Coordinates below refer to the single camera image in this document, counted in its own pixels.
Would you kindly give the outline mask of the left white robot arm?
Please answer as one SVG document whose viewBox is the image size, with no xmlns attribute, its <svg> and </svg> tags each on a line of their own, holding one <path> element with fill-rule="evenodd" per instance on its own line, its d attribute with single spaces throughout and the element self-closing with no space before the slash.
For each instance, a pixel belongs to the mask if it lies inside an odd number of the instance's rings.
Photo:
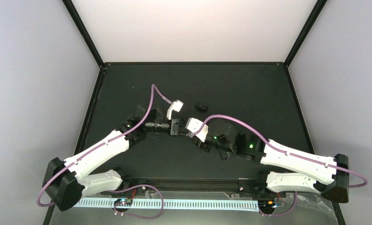
<svg viewBox="0 0 372 225">
<path fill-rule="evenodd" d="M 52 159 L 43 179 L 43 191 L 61 211 L 75 206 L 82 198 L 105 191 L 117 190 L 123 181 L 114 169 L 93 174 L 92 172 L 111 158 L 127 151 L 146 138 L 148 132 L 178 135 L 179 118 L 174 112 L 182 108 L 180 101 L 173 102 L 162 118 L 158 109 L 147 111 L 138 107 L 108 136 L 90 148 L 61 160 Z"/>
</svg>

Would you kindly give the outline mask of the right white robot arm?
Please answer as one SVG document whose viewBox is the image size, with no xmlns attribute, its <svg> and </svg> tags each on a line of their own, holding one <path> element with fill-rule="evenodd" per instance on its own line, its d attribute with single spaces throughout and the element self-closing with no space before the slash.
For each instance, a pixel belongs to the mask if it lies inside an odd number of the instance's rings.
<svg viewBox="0 0 372 225">
<path fill-rule="evenodd" d="M 337 203 L 349 202 L 349 158 L 343 154 L 325 157 L 284 146 L 274 140 L 264 142 L 256 134 L 241 134 L 224 121 L 209 125 L 190 118 L 188 135 L 200 149 L 216 148 L 253 163 L 287 169 L 288 172 L 260 172 L 254 190 L 259 196 L 271 192 L 310 192 Z"/>
</svg>

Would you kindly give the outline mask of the black earbud charging case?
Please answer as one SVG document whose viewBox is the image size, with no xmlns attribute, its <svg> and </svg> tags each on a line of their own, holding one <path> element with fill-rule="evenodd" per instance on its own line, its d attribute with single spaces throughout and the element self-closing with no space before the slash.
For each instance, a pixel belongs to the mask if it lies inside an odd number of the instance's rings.
<svg viewBox="0 0 372 225">
<path fill-rule="evenodd" d="M 199 110 L 201 112 L 205 112 L 208 109 L 208 105 L 206 103 L 203 103 L 203 102 L 196 102 L 195 107 L 196 107 L 197 110 Z"/>
</svg>

